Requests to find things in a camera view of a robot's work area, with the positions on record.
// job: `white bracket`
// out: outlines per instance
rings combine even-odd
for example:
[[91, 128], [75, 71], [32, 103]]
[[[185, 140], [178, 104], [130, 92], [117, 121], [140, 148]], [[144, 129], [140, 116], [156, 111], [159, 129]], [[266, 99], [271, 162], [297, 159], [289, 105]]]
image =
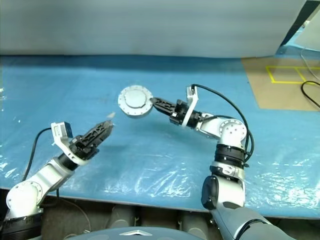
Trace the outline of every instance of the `white bracket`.
[[66, 122], [53, 122], [51, 123], [51, 130], [54, 139], [54, 143], [63, 151], [63, 153], [75, 164], [80, 166], [86, 165], [89, 161], [82, 160], [80, 157], [76, 156], [69, 148], [69, 132], [71, 128], [68, 129], [69, 125]]
[[195, 109], [195, 107], [197, 105], [197, 102], [199, 100], [199, 98], [198, 98], [198, 90], [197, 90], [196, 86], [194, 87], [194, 90], [192, 89], [191, 86], [188, 86], [186, 88], [186, 99], [187, 99], [189, 108], [186, 111], [186, 114], [185, 114], [184, 119], [183, 119], [182, 124], [181, 124], [183, 128], [185, 128], [187, 126], [187, 123], [188, 123], [188, 121], [189, 121], [189, 119], [191, 117], [191, 114], [194, 111], [194, 109]]

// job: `white backdrop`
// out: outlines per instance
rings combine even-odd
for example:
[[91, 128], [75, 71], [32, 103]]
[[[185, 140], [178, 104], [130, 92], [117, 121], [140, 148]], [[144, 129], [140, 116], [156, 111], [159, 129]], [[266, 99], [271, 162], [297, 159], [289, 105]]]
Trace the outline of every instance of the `white backdrop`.
[[306, 0], [2, 0], [1, 54], [273, 55]]
[[313, 16], [295, 43], [308, 49], [320, 51], [320, 11]]

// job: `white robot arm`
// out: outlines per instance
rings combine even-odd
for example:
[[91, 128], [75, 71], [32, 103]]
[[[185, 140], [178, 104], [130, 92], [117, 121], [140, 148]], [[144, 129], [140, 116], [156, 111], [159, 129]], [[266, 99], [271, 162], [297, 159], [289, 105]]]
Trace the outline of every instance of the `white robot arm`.
[[[208, 138], [218, 139], [210, 166], [211, 175], [204, 180], [202, 186], [202, 205], [212, 214], [224, 240], [292, 240], [259, 213], [244, 207], [244, 168], [248, 166], [246, 162], [254, 147], [246, 119], [233, 103], [231, 105], [245, 123], [228, 116], [195, 111], [198, 101], [197, 86], [214, 92], [230, 103], [221, 93], [197, 84], [187, 87], [188, 103], [177, 100], [173, 104], [161, 98], [152, 98], [151, 102], [159, 112], [168, 115], [172, 123], [190, 127]], [[246, 152], [248, 135], [251, 138], [250, 152]]]
[[54, 143], [63, 153], [52, 158], [30, 178], [15, 185], [7, 194], [9, 208], [1, 229], [1, 239], [34, 239], [41, 236], [40, 207], [49, 192], [58, 189], [78, 166], [89, 162], [113, 128], [111, 121], [97, 124], [84, 135], [72, 138], [71, 127], [66, 122], [52, 123]]

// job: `circular metal part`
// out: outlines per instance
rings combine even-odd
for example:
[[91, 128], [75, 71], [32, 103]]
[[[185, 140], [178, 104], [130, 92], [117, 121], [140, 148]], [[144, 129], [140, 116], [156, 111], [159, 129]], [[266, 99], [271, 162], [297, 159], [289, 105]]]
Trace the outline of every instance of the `circular metal part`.
[[247, 129], [245, 125], [237, 119], [226, 119], [220, 124], [219, 133], [221, 135], [219, 143], [243, 149], [241, 141], [245, 139]]
[[25, 201], [26, 199], [33, 199], [35, 197], [36, 203], [42, 199], [42, 187], [34, 181], [23, 181], [12, 188], [7, 195], [6, 203], [11, 207], [13, 201]]
[[118, 97], [118, 105], [130, 118], [141, 118], [146, 116], [152, 109], [150, 99], [152, 93], [144, 86], [132, 85], [121, 91]]

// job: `plastic wrap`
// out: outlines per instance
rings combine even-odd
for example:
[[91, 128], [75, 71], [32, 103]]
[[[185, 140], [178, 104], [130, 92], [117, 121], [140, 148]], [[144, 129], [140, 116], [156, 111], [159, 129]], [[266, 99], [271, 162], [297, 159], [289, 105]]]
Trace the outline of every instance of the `plastic wrap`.
[[[22, 179], [36, 134], [66, 121], [74, 135], [114, 112], [114, 129], [100, 152], [79, 167], [60, 193], [66, 197], [204, 211], [203, 180], [216, 141], [169, 123], [152, 111], [126, 117], [120, 91], [142, 85], [155, 97], [185, 99], [186, 86], [206, 85], [245, 114], [256, 149], [245, 169], [246, 206], [266, 216], [320, 216], [318, 112], [260, 109], [240, 59], [152, 56], [3, 56], [0, 185]], [[236, 115], [223, 100], [199, 90], [198, 111]], [[30, 175], [61, 151], [44, 133]]]

